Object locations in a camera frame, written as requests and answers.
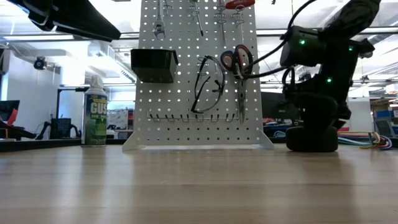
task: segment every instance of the wooden table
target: wooden table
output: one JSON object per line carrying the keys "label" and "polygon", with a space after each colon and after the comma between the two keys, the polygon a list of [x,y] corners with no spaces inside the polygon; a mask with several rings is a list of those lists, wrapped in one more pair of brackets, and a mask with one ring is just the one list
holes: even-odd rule
{"label": "wooden table", "polygon": [[398,223],[398,153],[0,154],[0,223]]}

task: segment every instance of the scissors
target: scissors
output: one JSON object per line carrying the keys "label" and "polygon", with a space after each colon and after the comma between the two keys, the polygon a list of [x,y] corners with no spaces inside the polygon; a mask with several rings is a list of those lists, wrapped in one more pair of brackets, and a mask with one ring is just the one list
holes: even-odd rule
{"label": "scissors", "polygon": [[238,80],[238,107],[239,119],[244,123],[246,111],[246,78],[252,73],[252,67],[246,68],[246,65],[253,63],[253,55],[243,44],[235,47],[235,51],[226,51],[221,54],[221,63],[228,71],[233,73]]}

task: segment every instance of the can label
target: can label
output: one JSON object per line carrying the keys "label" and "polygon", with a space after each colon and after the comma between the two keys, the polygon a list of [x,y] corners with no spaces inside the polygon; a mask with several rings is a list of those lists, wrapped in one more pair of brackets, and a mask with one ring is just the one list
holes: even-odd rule
{"label": "can label", "polygon": [[99,146],[106,144],[106,96],[85,95],[85,115],[83,122],[82,145]]}

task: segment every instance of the pegboard stand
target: pegboard stand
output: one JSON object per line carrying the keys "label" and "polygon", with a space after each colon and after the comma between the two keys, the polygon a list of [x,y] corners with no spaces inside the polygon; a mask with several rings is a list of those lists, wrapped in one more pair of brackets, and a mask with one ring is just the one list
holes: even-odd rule
{"label": "pegboard stand", "polygon": [[[218,0],[199,0],[199,17],[204,31],[200,35],[198,21],[192,14],[188,0],[168,0],[173,9],[164,14],[166,37],[154,37],[157,0],[143,0],[141,4],[141,28],[139,48],[176,50],[179,65],[175,81],[171,84],[142,83],[136,87],[134,133],[124,143],[123,151],[143,148],[177,149],[230,149],[274,146],[262,131],[261,88],[259,79],[247,81],[246,115],[239,121],[237,81],[226,75],[226,85],[221,101],[204,114],[194,114],[190,108],[194,102],[194,88],[198,72],[198,60],[204,55],[220,58],[226,50],[234,50],[244,43],[257,58],[257,37],[254,6],[242,11],[245,23],[237,26],[235,10],[225,10],[224,34],[214,15],[218,12]],[[259,72],[259,66],[253,68]],[[212,99],[212,87],[203,91],[201,98]]]}

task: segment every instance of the compressed air can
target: compressed air can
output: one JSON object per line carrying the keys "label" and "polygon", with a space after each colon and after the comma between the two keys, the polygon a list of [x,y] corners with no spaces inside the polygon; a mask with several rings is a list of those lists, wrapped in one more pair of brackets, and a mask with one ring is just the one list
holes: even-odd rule
{"label": "compressed air can", "polygon": [[108,96],[102,87],[100,77],[93,76],[90,88],[85,93],[82,147],[100,147],[106,145],[106,114]]}

